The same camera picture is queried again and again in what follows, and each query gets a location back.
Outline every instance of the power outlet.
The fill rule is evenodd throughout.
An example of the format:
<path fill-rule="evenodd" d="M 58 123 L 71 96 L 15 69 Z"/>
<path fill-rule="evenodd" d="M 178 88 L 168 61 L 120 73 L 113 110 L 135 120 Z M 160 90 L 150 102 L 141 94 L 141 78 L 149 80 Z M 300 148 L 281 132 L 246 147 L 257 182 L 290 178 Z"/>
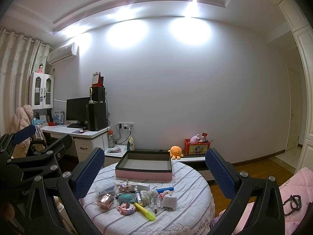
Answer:
<path fill-rule="evenodd" d="M 130 129 L 133 129 L 135 123 L 118 122 L 118 124 L 121 124 L 121 125 L 122 125 L 121 130 L 125 130 L 125 129 L 124 129 L 124 126 L 126 126 L 127 128 L 130 128 Z"/>

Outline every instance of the red object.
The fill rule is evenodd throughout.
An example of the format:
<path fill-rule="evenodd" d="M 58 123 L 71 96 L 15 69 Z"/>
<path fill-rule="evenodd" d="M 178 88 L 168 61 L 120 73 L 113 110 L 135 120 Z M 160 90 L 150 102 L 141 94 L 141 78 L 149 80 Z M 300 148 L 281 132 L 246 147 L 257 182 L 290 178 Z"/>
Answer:
<path fill-rule="evenodd" d="M 210 149 L 210 142 L 191 144 L 190 139 L 185 139 L 186 155 L 204 155 Z"/>
<path fill-rule="evenodd" d="M 48 122 L 48 126 L 57 126 L 57 125 L 53 122 Z"/>
<path fill-rule="evenodd" d="M 101 82 L 101 73 L 100 73 L 100 72 L 99 72 L 99 77 L 98 77 L 98 83 L 92 84 L 91 86 L 92 86 L 92 87 L 94 87 L 94 86 L 102 86 L 102 82 Z"/>

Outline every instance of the copper cup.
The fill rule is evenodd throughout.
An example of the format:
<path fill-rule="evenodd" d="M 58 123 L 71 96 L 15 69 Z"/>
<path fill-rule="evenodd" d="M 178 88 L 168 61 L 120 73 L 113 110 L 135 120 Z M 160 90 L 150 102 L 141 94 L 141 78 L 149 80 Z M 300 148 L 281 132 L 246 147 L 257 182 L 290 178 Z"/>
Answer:
<path fill-rule="evenodd" d="M 112 206 L 113 201 L 113 196 L 107 193 L 100 196 L 100 198 L 97 200 L 97 205 L 104 210 L 108 210 Z"/>

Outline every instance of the pink box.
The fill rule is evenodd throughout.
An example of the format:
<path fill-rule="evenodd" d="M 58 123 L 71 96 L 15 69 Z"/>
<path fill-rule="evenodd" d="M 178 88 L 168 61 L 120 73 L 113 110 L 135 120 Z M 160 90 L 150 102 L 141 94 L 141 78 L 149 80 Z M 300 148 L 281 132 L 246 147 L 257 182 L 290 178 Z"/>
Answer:
<path fill-rule="evenodd" d="M 172 180 L 170 153 L 128 150 L 116 165 L 115 175 L 138 180 Z"/>

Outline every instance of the computer tower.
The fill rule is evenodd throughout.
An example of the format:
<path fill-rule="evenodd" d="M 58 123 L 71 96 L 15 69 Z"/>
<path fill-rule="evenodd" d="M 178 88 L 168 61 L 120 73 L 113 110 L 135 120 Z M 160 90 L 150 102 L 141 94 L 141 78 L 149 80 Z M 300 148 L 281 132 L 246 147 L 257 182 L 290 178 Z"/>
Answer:
<path fill-rule="evenodd" d="M 99 131 L 107 127 L 105 102 L 89 103 L 87 107 L 88 130 Z"/>
<path fill-rule="evenodd" d="M 91 87 L 92 89 L 92 94 L 91 94 L 91 99 L 93 101 L 105 101 L 105 87 L 103 86 L 93 86 Z"/>

